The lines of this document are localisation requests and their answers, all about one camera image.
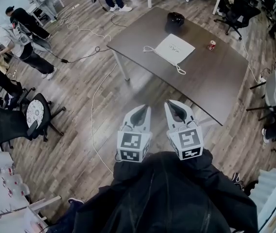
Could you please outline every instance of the wooden floor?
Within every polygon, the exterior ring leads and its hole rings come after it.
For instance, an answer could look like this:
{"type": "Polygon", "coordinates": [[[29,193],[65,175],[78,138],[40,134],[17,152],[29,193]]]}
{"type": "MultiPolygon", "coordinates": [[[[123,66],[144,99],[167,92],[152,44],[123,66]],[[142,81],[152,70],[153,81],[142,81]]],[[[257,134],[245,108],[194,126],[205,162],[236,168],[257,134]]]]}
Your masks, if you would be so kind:
{"type": "MultiPolygon", "coordinates": [[[[111,37],[123,30],[111,23],[113,15],[105,12],[98,2],[63,1],[66,7],[58,8],[61,10],[60,17],[75,4],[80,4],[70,17],[80,29],[92,29],[97,34],[109,34],[111,37]]],[[[240,42],[235,32],[226,36],[225,26],[213,21],[218,18],[212,14],[216,0],[190,0],[189,3],[184,0],[152,1],[153,6],[183,14],[247,57],[245,45],[249,65],[256,77],[264,68],[271,68],[276,60],[276,41],[267,34],[268,22],[263,13],[252,19],[247,29],[242,30],[244,37],[240,42]]],[[[149,11],[147,0],[125,0],[125,3],[132,6],[133,10],[129,13],[117,12],[113,18],[115,23],[130,25],[149,11]]],[[[67,25],[59,25],[59,22],[48,25],[47,30],[53,34],[50,39],[53,53],[70,61],[93,53],[96,46],[102,50],[107,49],[108,37],[103,40],[89,31],[81,32],[76,27],[68,29],[67,25]]],[[[49,129],[47,143],[43,142],[42,137],[31,142],[16,139],[13,142],[12,157],[17,171],[30,188],[33,201],[57,195],[62,197],[61,203],[44,211],[45,216],[55,220],[67,208],[68,198],[87,200],[98,192],[98,187],[112,181],[112,175],[92,148],[90,109],[95,90],[116,62],[110,50],[74,64],[63,64],[50,53],[42,56],[58,68],[51,81],[42,79],[38,71],[16,60],[13,61],[10,72],[17,69],[17,80],[24,87],[36,87],[36,92],[41,92],[47,100],[53,101],[52,112],[62,106],[67,108],[67,111],[53,120],[53,124],[65,135],[59,137],[49,129]]],[[[166,99],[180,100],[191,105],[199,120],[207,118],[203,111],[192,105],[182,94],[146,70],[130,62],[127,62],[127,68],[130,81],[126,82],[116,67],[99,89],[94,101],[94,145],[110,168],[113,168],[115,162],[117,130],[124,115],[136,106],[148,104],[152,107],[151,130],[154,138],[151,152],[172,150],[166,137],[168,126],[163,106],[166,99]]],[[[203,128],[205,148],[212,152],[214,165],[228,176],[240,172],[246,183],[258,177],[259,169],[270,170],[276,167],[276,155],[271,152],[272,148],[276,148],[276,143],[264,144],[261,135],[264,123],[257,121],[264,112],[245,110],[249,106],[263,103],[260,99],[262,89],[248,89],[254,84],[254,78],[248,69],[236,105],[226,124],[223,127],[213,125],[203,128]]]]}

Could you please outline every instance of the red soda can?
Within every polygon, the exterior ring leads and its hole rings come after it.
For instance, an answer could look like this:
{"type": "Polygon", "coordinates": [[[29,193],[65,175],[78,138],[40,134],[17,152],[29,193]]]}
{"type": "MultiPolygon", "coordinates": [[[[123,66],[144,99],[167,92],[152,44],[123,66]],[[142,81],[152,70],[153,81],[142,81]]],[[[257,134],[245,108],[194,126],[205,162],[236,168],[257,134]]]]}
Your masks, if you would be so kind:
{"type": "Polygon", "coordinates": [[[216,46],[216,42],[215,41],[210,41],[210,43],[208,44],[207,48],[209,50],[214,50],[215,46],[216,46]]]}

